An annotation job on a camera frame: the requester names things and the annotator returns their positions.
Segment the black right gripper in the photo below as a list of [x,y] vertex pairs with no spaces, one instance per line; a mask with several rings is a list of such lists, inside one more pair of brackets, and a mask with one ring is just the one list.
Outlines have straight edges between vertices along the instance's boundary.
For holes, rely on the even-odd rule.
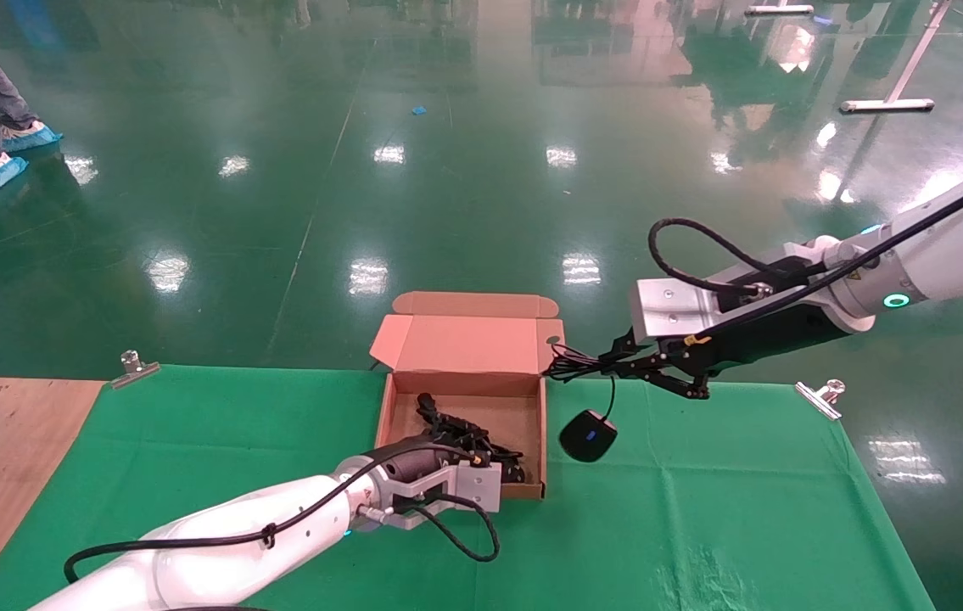
[[[859,318],[826,301],[799,301],[765,313],[767,305],[745,303],[729,311],[718,301],[666,301],[659,308],[659,349],[684,380],[668,375],[667,363],[618,363],[617,376],[639,379],[686,399],[708,399],[708,379],[812,345],[857,335]],[[624,335],[613,340],[613,360],[656,353],[658,340]]]

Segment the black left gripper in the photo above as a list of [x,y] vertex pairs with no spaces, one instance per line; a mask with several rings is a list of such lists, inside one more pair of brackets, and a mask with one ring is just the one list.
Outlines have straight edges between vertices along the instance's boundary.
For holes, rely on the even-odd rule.
[[[444,413],[429,414],[429,434],[415,434],[379,448],[379,461],[388,479],[415,482],[439,469],[465,462],[469,467],[491,464],[495,448],[489,432],[465,418]],[[501,483],[525,483],[518,462],[501,462]]]

